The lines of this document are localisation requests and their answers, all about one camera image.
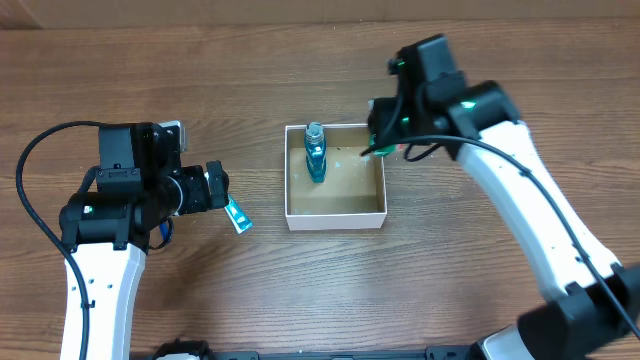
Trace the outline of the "green white toothpaste tube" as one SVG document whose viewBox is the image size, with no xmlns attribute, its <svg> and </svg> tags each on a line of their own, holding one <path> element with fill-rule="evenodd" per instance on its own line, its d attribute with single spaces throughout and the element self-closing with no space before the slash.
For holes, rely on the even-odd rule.
<svg viewBox="0 0 640 360">
<path fill-rule="evenodd" d="M 237 234 L 242 234 L 253 227 L 251 219 L 245 214 L 231 195 L 228 196 L 228 204 L 224 207 L 224 210 Z"/>
</svg>

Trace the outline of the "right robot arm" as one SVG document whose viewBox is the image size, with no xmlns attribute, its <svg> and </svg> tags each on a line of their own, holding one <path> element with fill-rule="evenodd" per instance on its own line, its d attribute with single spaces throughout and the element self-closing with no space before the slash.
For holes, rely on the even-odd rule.
<svg viewBox="0 0 640 360">
<path fill-rule="evenodd" d="M 370 104 L 369 152 L 414 162 L 444 149 L 483 189 L 534 274 L 543 304 L 470 345 L 431 346 L 429 359 L 585 359 L 639 331 L 639 270 L 589 230 L 541 160 L 529 128 L 493 81 L 467 82 L 446 36 L 389 61 L 393 97 Z"/>
</svg>

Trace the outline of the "blue liquid bottle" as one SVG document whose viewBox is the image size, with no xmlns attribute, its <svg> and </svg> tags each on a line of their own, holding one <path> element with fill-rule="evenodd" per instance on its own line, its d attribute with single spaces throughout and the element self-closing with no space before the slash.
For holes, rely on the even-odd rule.
<svg viewBox="0 0 640 360">
<path fill-rule="evenodd" d="M 304 146 L 311 180 L 314 183 L 323 183 L 326 178 L 327 150 L 324 128 L 319 122 L 311 122 L 306 126 Z"/>
</svg>

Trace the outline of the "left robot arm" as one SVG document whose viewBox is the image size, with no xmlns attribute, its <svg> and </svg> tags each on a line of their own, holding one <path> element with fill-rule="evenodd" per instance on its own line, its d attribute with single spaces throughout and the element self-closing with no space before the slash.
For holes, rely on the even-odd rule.
<svg viewBox="0 0 640 360">
<path fill-rule="evenodd" d="M 174 216 L 228 205 L 229 178 L 218 161 L 184 167 L 178 121 L 102 127 L 96 191 L 82 189 L 60 212 L 62 243 L 83 279 L 67 274 L 64 359 L 130 354 L 136 293 L 152 230 Z"/>
</svg>

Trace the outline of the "blue disposable razor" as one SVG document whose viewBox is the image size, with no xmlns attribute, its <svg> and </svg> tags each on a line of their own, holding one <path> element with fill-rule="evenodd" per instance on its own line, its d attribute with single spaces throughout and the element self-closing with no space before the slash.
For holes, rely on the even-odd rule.
<svg viewBox="0 0 640 360">
<path fill-rule="evenodd" d="M 159 230 L 161 233 L 162 242 L 160 244 L 160 248 L 168 245 L 173 237 L 174 232 L 174 224 L 171 218 L 168 218 L 165 223 L 159 225 Z"/>
</svg>

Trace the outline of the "green white floss packet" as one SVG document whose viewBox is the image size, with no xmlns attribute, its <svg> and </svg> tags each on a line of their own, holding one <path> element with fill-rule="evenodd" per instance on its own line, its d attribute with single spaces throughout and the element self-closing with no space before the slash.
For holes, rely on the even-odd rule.
<svg viewBox="0 0 640 360">
<path fill-rule="evenodd" d="M 389 155 L 403 152 L 405 147 L 406 147 L 405 144 L 389 145 L 389 146 L 372 151 L 372 154 L 378 157 L 387 157 Z"/>
</svg>

